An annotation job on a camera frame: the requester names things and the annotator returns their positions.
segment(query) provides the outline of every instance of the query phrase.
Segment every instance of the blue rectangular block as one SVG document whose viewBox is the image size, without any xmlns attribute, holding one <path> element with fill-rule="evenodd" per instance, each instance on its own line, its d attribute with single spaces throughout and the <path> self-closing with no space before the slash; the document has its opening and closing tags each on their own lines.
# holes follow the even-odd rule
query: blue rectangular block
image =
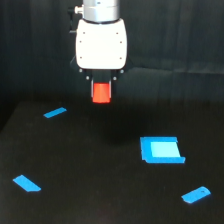
<svg viewBox="0 0 224 224">
<path fill-rule="evenodd" d="M 44 114 L 44 116 L 46 118 L 50 118 L 50 117 L 56 116 L 58 114 L 61 114 L 61 113 L 65 112 L 65 111 L 67 111 L 67 110 L 65 108 L 61 107 L 59 109 L 56 109 L 56 110 L 53 110 L 53 111 L 51 111 L 49 113 Z"/>
<path fill-rule="evenodd" d="M 206 187 L 200 187 L 194 191 L 191 191 L 188 194 L 183 195 L 182 198 L 185 202 L 191 204 L 210 194 L 211 194 L 210 191 Z"/>
<path fill-rule="evenodd" d="M 180 157 L 179 150 L 177 146 L 170 143 L 177 142 L 176 137 L 143 137 L 140 138 L 141 142 L 141 153 L 142 153 L 142 159 L 145 160 L 147 163 L 184 163 L 185 157 Z M 169 152 L 164 152 L 164 149 L 161 148 L 161 144 L 158 143 L 164 143 L 167 144 L 167 149 L 172 149 L 171 156 L 168 156 Z"/>
<path fill-rule="evenodd" d="M 29 179 L 27 179 L 23 175 L 16 177 L 15 179 L 13 179 L 13 181 L 27 192 L 41 190 L 41 188 L 39 188 L 36 184 L 31 182 Z"/>
</svg>

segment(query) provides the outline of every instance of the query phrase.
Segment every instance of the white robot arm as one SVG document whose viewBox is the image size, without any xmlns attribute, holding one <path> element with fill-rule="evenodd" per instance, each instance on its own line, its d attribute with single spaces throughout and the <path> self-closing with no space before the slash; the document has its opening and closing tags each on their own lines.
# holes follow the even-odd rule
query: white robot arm
<svg viewBox="0 0 224 224">
<path fill-rule="evenodd" d="M 77 30 L 72 30 L 72 23 L 70 26 L 70 33 L 77 35 L 76 54 L 70 65 L 91 81 L 93 102 L 109 103 L 111 80 L 117 80 L 118 74 L 133 68 L 129 58 L 127 63 L 127 34 L 120 18 L 120 0 L 83 0 L 82 7 L 70 8 L 68 12 L 82 14 Z M 95 90 L 99 86 L 102 94 L 109 91 L 107 97 L 96 97 Z"/>
</svg>

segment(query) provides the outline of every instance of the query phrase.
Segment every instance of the light blue square tile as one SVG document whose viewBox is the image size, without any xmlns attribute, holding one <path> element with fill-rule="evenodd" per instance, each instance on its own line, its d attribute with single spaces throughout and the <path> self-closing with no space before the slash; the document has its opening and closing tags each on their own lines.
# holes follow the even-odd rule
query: light blue square tile
<svg viewBox="0 0 224 224">
<path fill-rule="evenodd" d="M 176 142 L 151 142 L 153 157 L 180 157 Z"/>
</svg>

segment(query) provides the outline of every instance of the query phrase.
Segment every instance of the small blue piece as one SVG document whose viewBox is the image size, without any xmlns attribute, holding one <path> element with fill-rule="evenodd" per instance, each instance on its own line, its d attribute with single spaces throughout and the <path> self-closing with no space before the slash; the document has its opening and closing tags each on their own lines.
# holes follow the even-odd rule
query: small blue piece
<svg viewBox="0 0 224 224">
<path fill-rule="evenodd" d="M 176 137 L 140 138 L 142 159 L 147 163 L 184 163 L 180 157 Z"/>
<path fill-rule="evenodd" d="M 16 177 L 15 179 L 13 179 L 13 181 L 27 192 L 41 190 L 41 188 L 39 188 L 36 184 L 31 182 L 29 179 L 27 179 L 23 175 Z"/>
<path fill-rule="evenodd" d="M 194 191 L 189 192 L 188 194 L 183 195 L 182 198 L 185 202 L 191 204 L 210 194 L 211 192 L 206 187 L 200 187 Z"/>
<path fill-rule="evenodd" d="M 56 109 L 56 110 L 53 110 L 53 111 L 51 111 L 49 113 L 44 114 L 44 116 L 46 118 L 50 118 L 50 117 L 56 116 L 58 114 L 61 114 L 61 113 L 65 112 L 65 111 L 67 111 L 67 110 L 65 108 L 61 107 L 59 109 Z"/>
</svg>

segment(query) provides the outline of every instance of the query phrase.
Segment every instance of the white robot casing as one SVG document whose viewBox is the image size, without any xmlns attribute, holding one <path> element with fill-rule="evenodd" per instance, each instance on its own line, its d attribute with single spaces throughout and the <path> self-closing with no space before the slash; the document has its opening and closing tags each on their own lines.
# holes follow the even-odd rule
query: white robot casing
<svg viewBox="0 0 224 224">
<path fill-rule="evenodd" d="M 127 59 L 127 33 L 123 19 L 119 18 L 119 0 L 84 0 L 83 3 L 75 8 L 75 13 L 83 15 L 76 31 L 78 66 L 123 68 Z"/>
</svg>

